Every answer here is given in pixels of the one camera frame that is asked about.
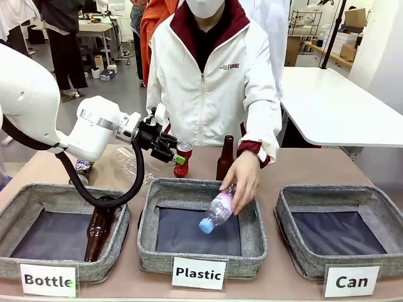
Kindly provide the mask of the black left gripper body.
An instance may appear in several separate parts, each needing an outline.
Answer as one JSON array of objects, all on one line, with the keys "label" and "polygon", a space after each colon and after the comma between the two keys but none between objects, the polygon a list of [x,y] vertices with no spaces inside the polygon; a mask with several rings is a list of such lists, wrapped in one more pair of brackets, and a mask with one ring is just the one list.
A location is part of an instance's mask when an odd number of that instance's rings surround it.
[{"label": "black left gripper body", "polygon": [[169,144],[162,132],[162,125],[157,115],[157,107],[151,109],[151,114],[140,122],[135,141],[139,147],[161,162],[169,162]]}]

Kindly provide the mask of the person's left hand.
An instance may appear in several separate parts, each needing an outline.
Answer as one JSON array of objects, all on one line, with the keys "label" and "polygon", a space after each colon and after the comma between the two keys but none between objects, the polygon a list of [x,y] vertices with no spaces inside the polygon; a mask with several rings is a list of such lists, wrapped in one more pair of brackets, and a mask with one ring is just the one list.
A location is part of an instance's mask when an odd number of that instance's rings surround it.
[{"label": "person's left hand", "polygon": [[236,183],[232,200],[232,212],[237,215],[243,207],[256,197],[259,183],[260,161],[251,151],[244,151],[231,165],[220,190],[223,191]]}]

